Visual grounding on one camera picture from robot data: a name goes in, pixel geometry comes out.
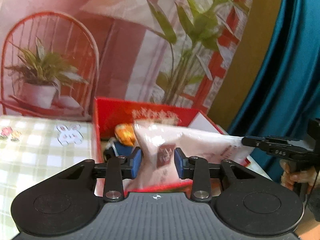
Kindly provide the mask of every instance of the blue gripper pad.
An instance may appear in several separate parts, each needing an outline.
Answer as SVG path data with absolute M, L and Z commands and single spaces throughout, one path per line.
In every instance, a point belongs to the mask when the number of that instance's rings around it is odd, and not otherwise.
M 135 156 L 130 160 L 130 166 L 132 167 L 131 175 L 132 175 L 132 178 L 134 178 L 134 179 L 138 175 L 141 161 L 142 161 L 142 151 L 141 151 L 141 149 L 138 149 Z
M 177 149 L 174 150 L 174 164 L 176 165 L 176 169 L 180 179 L 183 179 L 182 172 L 183 172 L 183 158 L 178 152 Z

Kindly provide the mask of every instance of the table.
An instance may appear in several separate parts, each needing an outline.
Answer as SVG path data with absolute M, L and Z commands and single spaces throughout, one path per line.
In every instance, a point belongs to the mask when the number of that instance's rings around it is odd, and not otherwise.
M 66 144 L 58 127 L 78 129 L 77 144 Z M 92 126 L 86 122 L 67 122 L 21 116 L 0 116 L 0 240 L 12 239 L 18 230 L 10 215 L 13 199 L 23 190 L 91 158 Z M 12 135 L 20 132 L 18 141 Z
M 305 209 L 295 232 L 302 240 L 320 240 L 320 222 L 315 220 L 309 208 Z

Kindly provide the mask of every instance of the teal curtain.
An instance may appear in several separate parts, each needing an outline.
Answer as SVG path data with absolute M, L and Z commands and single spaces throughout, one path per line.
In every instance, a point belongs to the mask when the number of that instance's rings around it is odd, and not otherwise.
M 320 117 L 320 0 L 282 0 L 257 78 L 228 133 L 303 138 Z M 279 160 L 255 149 L 252 157 L 275 181 Z

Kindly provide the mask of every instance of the hand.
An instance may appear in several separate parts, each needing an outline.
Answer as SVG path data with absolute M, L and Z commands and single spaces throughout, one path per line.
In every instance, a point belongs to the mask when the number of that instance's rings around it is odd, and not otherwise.
M 281 177 L 281 185 L 293 190 L 293 185 L 295 182 L 298 183 L 309 183 L 308 194 L 310 193 L 312 186 L 316 180 L 316 169 L 314 167 L 307 171 L 298 171 L 290 173 L 289 162 L 286 160 L 280 160 L 280 166 L 284 169 L 284 173 Z

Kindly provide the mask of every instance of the crosshair marking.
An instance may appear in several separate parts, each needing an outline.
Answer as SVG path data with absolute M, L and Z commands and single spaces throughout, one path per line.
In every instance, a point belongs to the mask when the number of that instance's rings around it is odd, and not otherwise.
M 153 195 L 153 196 L 152 196 L 152 198 L 154 198 L 154 199 L 158 200 L 158 199 L 162 198 L 162 196 L 160 196 L 160 195 L 156 194 L 156 195 Z

